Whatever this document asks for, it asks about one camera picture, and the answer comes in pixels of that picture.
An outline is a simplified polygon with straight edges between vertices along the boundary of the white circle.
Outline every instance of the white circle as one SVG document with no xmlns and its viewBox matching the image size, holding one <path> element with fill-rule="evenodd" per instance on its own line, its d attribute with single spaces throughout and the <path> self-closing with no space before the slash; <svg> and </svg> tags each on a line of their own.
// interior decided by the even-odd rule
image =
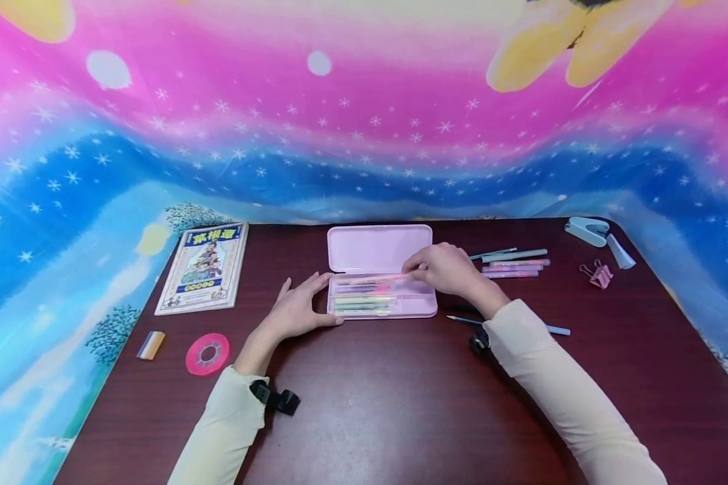
<svg viewBox="0 0 728 485">
<path fill-rule="evenodd" d="M 86 70 L 102 88 L 121 89 L 132 84 L 126 62 L 111 51 L 89 52 L 86 57 Z"/>
<path fill-rule="evenodd" d="M 307 68 L 316 76 L 325 76 L 332 72 L 332 60 L 321 51 L 313 51 L 307 56 Z"/>
</svg>

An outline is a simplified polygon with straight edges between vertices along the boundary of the pink binder clip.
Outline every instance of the pink binder clip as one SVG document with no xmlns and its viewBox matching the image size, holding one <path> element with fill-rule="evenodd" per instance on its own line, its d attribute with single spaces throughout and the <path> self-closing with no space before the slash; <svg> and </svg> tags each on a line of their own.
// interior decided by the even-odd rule
<svg viewBox="0 0 728 485">
<path fill-rule="evenodd" d="M 613 274 L 611 274 L 607 265 L 602 264 L 600 259 L 593 261 L 593 264 L 595 266 L 594 271 L 591 271 L 588 266 L 585 265 L 580 266 L 580 271 L 590 276 L 590 282 L 592 282 L 595 286 L 600 287 L 602 290 L 606 290 Z"/>
</svg>

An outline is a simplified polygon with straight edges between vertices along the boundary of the wooden table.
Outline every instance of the wooden table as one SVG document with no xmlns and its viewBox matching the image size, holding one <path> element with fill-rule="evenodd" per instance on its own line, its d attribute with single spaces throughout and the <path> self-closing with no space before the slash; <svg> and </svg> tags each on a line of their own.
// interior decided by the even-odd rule
<svg viewBox="0 0 728 485">
<path fill-rule="evenodd" d="M 604 388 L 670 484 L 728 484 L 728 378 L 660 281 L 639 261 L 619 270 L 609 249 L 564 233 L 563 219 L 430 223 L 435 242 L 470 254 L 547 247 L 541 276 L 499 280 L 550 325 Z M 195 377 L 184 357 L 221 332 L 235 359 L 283 281 L 328 268 L 327 226 L 252 226 L 237 307 L 154 317 L 166 269 L 94 405 L 57 484 L 164 484 L 217 376 Z M 578 271 L 600 257 L 615 274 L 599 290 Z M 440 296 L 426 320 L 358 321 L 285 342 L 269 374 L 302 398 L 293 418 L 268 418 L 238 483 L 311 485 L 567 484 L 572 456 L 523 391 L 467 348 L 472 330 L 447 320 Z M 325 293 L 317 308 L 325 308 Z M 166 332 L 154 362 L 135 358 L 151 330 Z"/>
</svg>

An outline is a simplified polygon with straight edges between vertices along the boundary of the colorful backdrop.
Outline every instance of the colorful backdrop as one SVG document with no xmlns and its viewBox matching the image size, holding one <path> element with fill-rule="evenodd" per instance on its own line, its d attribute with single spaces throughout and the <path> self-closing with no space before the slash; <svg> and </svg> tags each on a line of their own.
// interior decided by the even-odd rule
<svg viewBox="0 0 728 485">
<path fill-rule="evenodd" d="M 569 215 L 728 371 L 728 0 L 0 0 L 0 484 L 189 226 Z"/>
</svg>

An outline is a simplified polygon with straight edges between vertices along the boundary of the pencil case lid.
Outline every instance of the pencil case lid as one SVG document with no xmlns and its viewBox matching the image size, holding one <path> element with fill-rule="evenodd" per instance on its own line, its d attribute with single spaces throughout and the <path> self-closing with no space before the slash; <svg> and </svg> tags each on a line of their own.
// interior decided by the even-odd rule
<svg viewBox="0 0 728 485">
<path fill-rule="evenodd" d="M 426 224 L 337 226 L 326 238 L 329 268 L 344 273 L 398 273 L 404 262 L 432 241 Z"/>
</svg>

